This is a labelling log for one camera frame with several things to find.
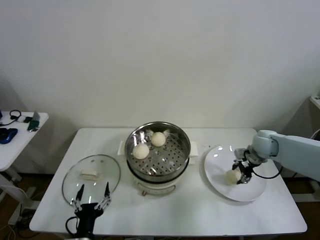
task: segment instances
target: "table leg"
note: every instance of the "table leg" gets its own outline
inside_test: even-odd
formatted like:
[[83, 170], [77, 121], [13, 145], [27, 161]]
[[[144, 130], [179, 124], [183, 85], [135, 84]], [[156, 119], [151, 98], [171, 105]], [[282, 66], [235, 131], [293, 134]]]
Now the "table leg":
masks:
[[22, 180], [22, 177], [14, 170], [14, 168], [11, 166], [5, 172], [12, 178], [12, 181], [20, 182]]
[[320, 202], [320, 186], [315, 180], [310, 181], [313, 193], [296, 193], [292, 197], [296, 203], [316, 203]]
[[31, 196], [35, 193], [36, 188], [34, 186], [29, 187], [24, 194], [21, 190], [17, 189], [15, 185], [4, 176], [0, 174], [0, 188], [4, 193], [9, 194], [15, 200], [19, 202], [19, 205], [11, 215], [8, 224], [15, 225], [20, 217], [20, 214], [25, 209], [36, 210], [40, 201], [32, 201]]
[[4, 176], [0, 174], [0, 188], [9, 194], [11, 197], [13, 197], [15, 200], [17, 200], [19, 203], [27, 204], [30, 199], [27, 198], [27, 196], [16, 188], [15, 185], [13, 185], [12, 182], [7, 180]]

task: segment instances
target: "white table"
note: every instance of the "white table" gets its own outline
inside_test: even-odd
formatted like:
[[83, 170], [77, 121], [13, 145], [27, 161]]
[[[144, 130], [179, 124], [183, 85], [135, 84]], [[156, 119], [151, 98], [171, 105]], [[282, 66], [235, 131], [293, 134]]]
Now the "white table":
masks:
[[[8, 111], [2, 111], [2, 118], [0, 119], [0, 122], [3, 124], [10, 123], [12, 119], [10, 119], [10, 114]], [[39, 120], [39, 129], [45, 124], [45, 122], [48, 120], [49, 116], [45, 112], [38, 113], [40, 116]], [[32, 117], [34, 115], [33, 112], [22, 112], [22, 116], [26, 117]], [[13, 162], [16, 160], [16, 158], [19, 156], [19, 154], [25, 149], [25, 147], [28, 145], [28, 143], [31, 141], [31, 139], [39, 132], [33, 131], [29, 132], [27, 131], [29, 124], [23, 123], [23, 122], [13, 122], [12, 124], [8, 126], [0, 126], [0, 128], [7, 128], [7, 129], [18, 129], [17, 134], [14, 136], [14, 138], [7, 144], [0, 144], [0, 172], [6, 172], [12, 177], [12, 180], [21, 180], [21, 176], [11, 167]], [[36, 190], [35, 187], [30, 187], [28, 191], [26, 192], [28, 195], [28, 198], [18, 189], [13, 188], [15, 185], [9, 180], [7, 180], [4, 176], [0, 175], [0, 188], [3, 189], [3, 193], [0, 196], [0, 201], [3, 199], [4, 195], [7, 193], [14, 199], [20, 202], [20, 204], [23, 204], [23, 209], [35, 209], [38, 206], [38, 202], [31, 201], [30, 196], [33, 194], [33, 192]], [[20, 204], [12, 214], [9, 224], [14, 225], [19, 217], [20, 213]]]
[[[65, 221], [74, 210], [62, 196], [62, 182], [69, 168], [82, 158], [106, 154], [116, 158], [121, 179], [112, 203], [97, 218], [96, 235], [121, 236], [246, 236], [301, 233], [307, 225], [283, 179], [267, 182], [266, 190], [253, 202], [236, 202], [219, 194], [203, 173], [205, 153], [215, 145], [247, 147], [256, 131], [252, 128], [186, 128], [197, 142], [199, 157], [189, 165], [179, 188], [164, 196], [141, 196], [132, 181], [124, 156], [117, 156], [119, 143], [131, 128], [83, 128], [78, 131], [54, 175], [30, 228], [37, 232], [66, 233]], [[265, 174], [278, 170], [272, 161]]]

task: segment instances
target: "power cord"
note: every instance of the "power cord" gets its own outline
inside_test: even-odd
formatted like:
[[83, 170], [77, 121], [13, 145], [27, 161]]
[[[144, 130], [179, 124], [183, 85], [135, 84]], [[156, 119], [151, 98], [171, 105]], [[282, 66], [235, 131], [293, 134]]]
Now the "power cord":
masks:
[[[16, 116], [16, 115], [13, 115], [12, 113], [14, 113], [14, 112], [17, 112], [17, 113], [19, 113], [19, 116]], [[8, 125], [10, 125], [10, 124], [13, 124], [14, 122], [16, 122], [20, 117], [21, 117], [21, 111], [19, 111], [19, 110], [11, 110], [10, 111], [10, 119], [13, 119], [11, 122], [9, 122], [9, 123], [6, 123], [6, 124], [3, 124], [2, 122], [0, 123], [0, 127], [1, 126], [8, 126]]]
[[[246, 161], [248, 160], [248, 159], [247, 159], [247, 156], [246, 156], [247, 153], [249, 153], [248, 150], [245, 150], [244, 153], [243, 153], [244, 159], [245, 159]], [[278, 176], [281, 174], [281, 172], [282, 172], [283, 169], [284, 169], [284, 167], [281, 166], [279, 172], [278, 172], [276, 175], [274, 175], [274, 176], [261, 176], [261, 175], [257, 174], [257, 173], [254, 171], [254, 168], [253, 168], [253, 167], [252, 167], [252, 172], [253, 172], [254, 175], [256, 175], [257, 177], [262, 178], [262, 179], [274, 179], [274, 178], [278, 177]]]
[[8, 233], [2, 238], [2, 240], [5, 240], [5, 239], [10, 240], [10, 237], [11, 237], [11, 234], [12, 234], [12, 233], [13, 233], [13, 240], [16, 240], [16, 233], [15, 233], [15, 231], [12, 229], [12, 227], [11, 227], [9, 224], [7, 224], [7, 225], [5, 225], [4, 227], [2, 227], [2, 228], [0, 229], [0, 232], [1, 232], [2, 230], [4, 230], [6, 227], [8, 227], [8, 228], [10, 229], [10, 232], [8, 232]]
[[254, 171], [254, 169], [252, 169], [252, 172], [253, 172], [254, 175], [256, 175], [257, 177], [262, 178], [262, 179], [274, 179], [274, 178], [278, 177], [278, 176], [281, 174], [281, 172], [282, 172], [283, 169], [284, 169], [284, 167], [281, 166], [279, 172], [278, 172], [276, 175], [274, 175], [274, 176], [261, 176], [261, 175], [257, 174], [257, 173]]
[[22, 233], [21, 233], [22, 231], [29, 229], [29, 225], [30, 225], [31, 219], [34, 216], [34, 212], [30, 212], [30, 211], [25, 212], [25, 213], [20, 214], [20, 216], [21, 216], [21, 220], [16, 223], [15, 227], [17, 229], [16, 233], [21, 239], [31, 239], [31, 238], [40, 234], [37, 232], [37, 233], [34, 233], [32, 235], [28, 235], [28, 236], [22, 235]]
[[76, 219], [76, 225], [75, 225], [75, 228], [78, 229], [78, 217], [77, 216], [72, 216], [72, 217], [69, 217], [67, 221], [65, 221], [65, 229], [66, 231], [72, 236], [74, 237], [75, 236], [75, 233], [71, 232], [68, 228], [68, 223], [70, 220], [72, 219]]

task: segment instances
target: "black cable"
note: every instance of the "black cable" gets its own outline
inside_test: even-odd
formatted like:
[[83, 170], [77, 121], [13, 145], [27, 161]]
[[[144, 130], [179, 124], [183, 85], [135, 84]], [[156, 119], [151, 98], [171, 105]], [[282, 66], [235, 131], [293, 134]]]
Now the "black cable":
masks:
[[30, 225], [31, 219], [34, 216], [34, 213], [33, 212], [26, 212], [26, 213], [22, 212], [20, 214], [20, 216], [22, 218], [21, 218], [21, 220], [19, 222], [16, 223], [15, 227], [17, 229], [16, 233], [21, 239], [31, 239], [31, 238], [33, 238], [33, 237], [35, 237], [35, 236], [40, 234], [39, 232], [37, 232], [37, 233], [34, 233], [34, 234], [30, 235], [30, 236], [22, 235], [21, 231], [29, 229], [29, 225]]
[[67, 230], [67, 232], [68, 232], [72, 237], [74, 237], [74, 236], [75, 236], [75, 233], [72, 233], [72, 232], [69, 230], [69, 228], [68, 228], [68, 222], [69, 222], [70, 220], [72, 220], [72, 219], [77, 219], [77, 221], [78, 221], [78, 218], [77, 218], [76, 216], [69, 217], [68, 220], [65, 221], [65, 229]]
[[20, 234], [20, 229], [18, 229], [18, 230], [16, 231], [16, 233], [17, 233], [18, 236], [19, 236], [20, 238], [22, 238], [22, 239], [31, 239], [31, 238], [33, 238], [33, 237], [35, 237], [35, 236], [37, 236], [37, 235], [40, 234], [39, 232], [37, 232], [37, 233], [35, 233], [35, 234], [31, 235], [31, 236], [22, 236], [22, 235]]
[[[18, 112], [18, 113], [19, 113], [19, 116], [13, 115], [13, 114], [12, 114], [13, 112]], [[13, 119], [13, 120], [12, 120], [11, 122], [9, 122], [9, 123], [6, 123], [6, 124], [0, 123], [0, 127], [1, 127], [1, 126], [8, 126], [8, 125], [10, 125], [10, 124], [13, 124], [13, 123], [16, 122], [16, 121], [21, 117], [21, 115], [22, 115], [21, 112], [20, 112], [19, 110], [16, 110], [16, 109], [15, 109], [15, 110], [11, 110], [9, 114], [10, 114], [10, 118]]]
[[[245, 159], [246, 161], [248, 161], [247, 156], [246, 156], [247, 153], [250, 153], [250, 152], [249, 152], [248, 150], [245, 150], [244, 153], [243, 153], [244, 159]], [[261, 175], [257, 174], [257, 173], [254, 171], [254, 168], [253, 168], [253, 167], [252, 167], [251, 170], [252, 170], [253, 174], [256, 175], [256, 176], [259, 177], [259, 178], [262, 178], [262, 179], [274, 179], [274, 178], [278, 177], [278, 176], [281, 174], [281, 172], [282, 172], [283, 169], [284, 169], [284, 167], [281, 166], [279, 172], [278, 172], [276, 175], [274, 175], [274, 176], [261, 176]]]
[[274, 179], [274, 178], [278, 177], [281, 174], [283, 169], [284, 169], [284, 167], [281, 166], [279, 172], [274, 176], [260, 176], [259, 174], [255, 173], [253, 168], [252, 168], [252, 172], [254, 173], [254, 175], [256, 175], [256, 176], [258, 176], [259, 178], [262, 178], [262, 179]]

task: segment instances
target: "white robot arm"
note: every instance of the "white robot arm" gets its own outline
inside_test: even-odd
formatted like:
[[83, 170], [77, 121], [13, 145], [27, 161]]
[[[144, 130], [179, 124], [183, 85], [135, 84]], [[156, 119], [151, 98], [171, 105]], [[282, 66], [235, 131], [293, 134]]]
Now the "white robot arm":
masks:
[[261, 130], [248, 148], [234, 151], [237, 158], [232, 169], [239, 168], [238, 184], [250, 181], [254, 168], [272, 159], [283, 167], [320, 181], [320, 141]]

